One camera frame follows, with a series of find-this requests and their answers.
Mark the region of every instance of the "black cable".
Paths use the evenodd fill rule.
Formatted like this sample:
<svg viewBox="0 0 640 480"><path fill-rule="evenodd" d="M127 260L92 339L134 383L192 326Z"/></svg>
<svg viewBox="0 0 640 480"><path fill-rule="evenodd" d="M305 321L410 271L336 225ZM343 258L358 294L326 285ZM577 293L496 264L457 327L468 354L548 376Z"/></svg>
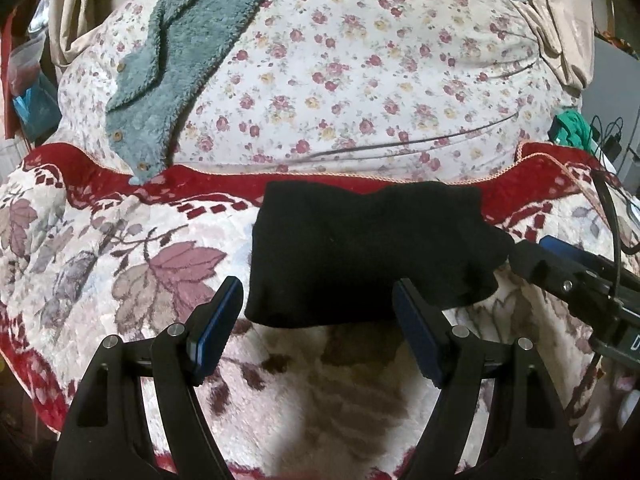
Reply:
<svg viewBox="0 0 640 480"><path fill-rule="evenodd" d="M604 172L601 170L591 170L591 178L593 179L593 185L598 192L600 204L604 209L604 215L607 218L611 234L613 235L613 263L616 267L616 279L609 289L609 297L616 298L618 296L618 289L620 288L620 274L622 273L622 240L620 239L620 226L618 224L618 215L616 214L616 205L613 203L609 187L607 187Z"/></svg>

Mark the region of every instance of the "rose print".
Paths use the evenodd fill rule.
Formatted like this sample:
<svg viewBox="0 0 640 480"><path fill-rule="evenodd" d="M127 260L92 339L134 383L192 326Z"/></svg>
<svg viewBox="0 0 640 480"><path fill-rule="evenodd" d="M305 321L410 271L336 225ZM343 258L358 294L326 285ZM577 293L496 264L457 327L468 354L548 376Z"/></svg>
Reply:
<svg viewBox="0 0 640 480"><path fill-rule="evenodd" d="M304 139L300 139L296 144L295 152L302 154L302 153L308 153L308 151L309 151L309 143L306 142L306 140Z"/></svg>
<svg viewBox="0 0 640 480"><path fill-rule="evenodd" d="M376 132L376 129L373 127L373 123L368 119L363 119L360 121L360 133L363 135L370 135Z"/></svg>
<svg viewBox="0 0 640 480"><path fill-rule="evenodd" d="M395 115L398 113L398 110L400 108L398 107L398 105L393 102L391 99L387 99L385 101L385 112L391 115Z"/></svg>
<svg viewBox="0 0 640 480"><path fill-rule="evenodd" d="M228 132L229 121L226 120L226 117L220 115L220 117L216 121L216 128L219 132Z"/></svg>
<svg viewBox="0 0 640 480"><path fill-rule="evenodd" d="M277 59L283 58L287 55L287 47L281 43L274 43L269 49L269 54Z"/></svg>
<svg viewBox="0 0 640 480"><path fill-rule="evenodd" d="M240 99L240 107L248 110L255 104L254 100L251 98L249 94L244 94Z"/></svg>
<svg viewBox="0 0 640 480"><path fill-rule="evenodd" d="M213 149L213 139L211 139L211 137L209 137L208 135L201 136L198 140L198 147L203 152L210 152Z"/></svg>
<svg viewBox="0 0 640 480"><path fill-rule="evenodd" d="M318 9L311 15L311 19L318 25L322 25L327 22L327 17Z"/></svg>
<svg viewBox="0 0 640 480"><path fill-rule="evenodd" d="M289 37L290 37L291 41L293 41L294 43L302 41L302 39L303 39L302 31L300 31L299 28L294 28L289 33Z"/></svg>

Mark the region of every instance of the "teal fleece cloth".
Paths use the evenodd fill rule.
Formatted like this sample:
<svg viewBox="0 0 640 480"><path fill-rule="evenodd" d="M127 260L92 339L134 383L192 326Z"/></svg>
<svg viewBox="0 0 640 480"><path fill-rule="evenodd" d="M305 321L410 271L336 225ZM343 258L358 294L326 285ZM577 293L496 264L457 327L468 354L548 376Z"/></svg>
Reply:
<svg viewBox="0 0 640 480"><path fill-rule="evenodd" d="M158 0L148 37L126 56L106 107L109 144L142 184L168 166L180 114L229 53L263 0Z"/></svg>

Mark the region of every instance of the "metal pin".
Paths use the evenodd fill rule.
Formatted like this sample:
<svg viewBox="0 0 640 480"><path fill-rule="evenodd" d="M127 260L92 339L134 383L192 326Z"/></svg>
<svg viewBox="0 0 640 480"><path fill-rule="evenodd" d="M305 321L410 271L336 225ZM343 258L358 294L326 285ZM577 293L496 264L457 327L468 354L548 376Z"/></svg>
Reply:
<svg viewBox="0 0 640 480"><path fill-rule="evenodd" d="M169 328L166 329L166 332L168 333L168 335L175 337L184 332L184 325L182 323L174 323L172 325L169 325Z"/></svg>
<svg viewBox="0 0 640 480"><path fill-rule="evenodd" d="M454 336L464 339L469 335L469 329L463 325L456 325L451 329Z"/></svg>
<svg viewBox="0 0 640 480"><path fill-rule="evenodd" d="M518 346L523 350L531 350L533 348L533 343L531 342L531 339L521 337L518 339Z"/></svg>
<svg viewBox="0 0 640 480"><path fill-rule="evenodd" d="M113 348L118 344L118 336L116 335L108 335L102 340L102 346L105 348Z"/></svg>

